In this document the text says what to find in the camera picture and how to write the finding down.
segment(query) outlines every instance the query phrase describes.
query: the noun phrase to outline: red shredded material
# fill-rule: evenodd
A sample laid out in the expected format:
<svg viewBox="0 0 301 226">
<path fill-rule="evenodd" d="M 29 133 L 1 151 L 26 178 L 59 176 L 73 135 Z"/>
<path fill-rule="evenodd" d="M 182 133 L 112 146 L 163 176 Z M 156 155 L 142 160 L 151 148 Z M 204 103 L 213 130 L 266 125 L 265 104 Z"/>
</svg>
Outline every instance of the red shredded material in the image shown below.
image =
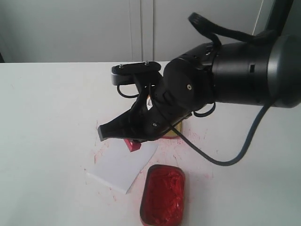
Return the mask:
<svg viewBox="0 0 301 226">
<path fill-rule="evenodd" d="M 158 167 L 150 174 L 144 214 L 149 225 L 177 226 L 184 209 L 184 176 L 174 167 Z"/>
</svg>

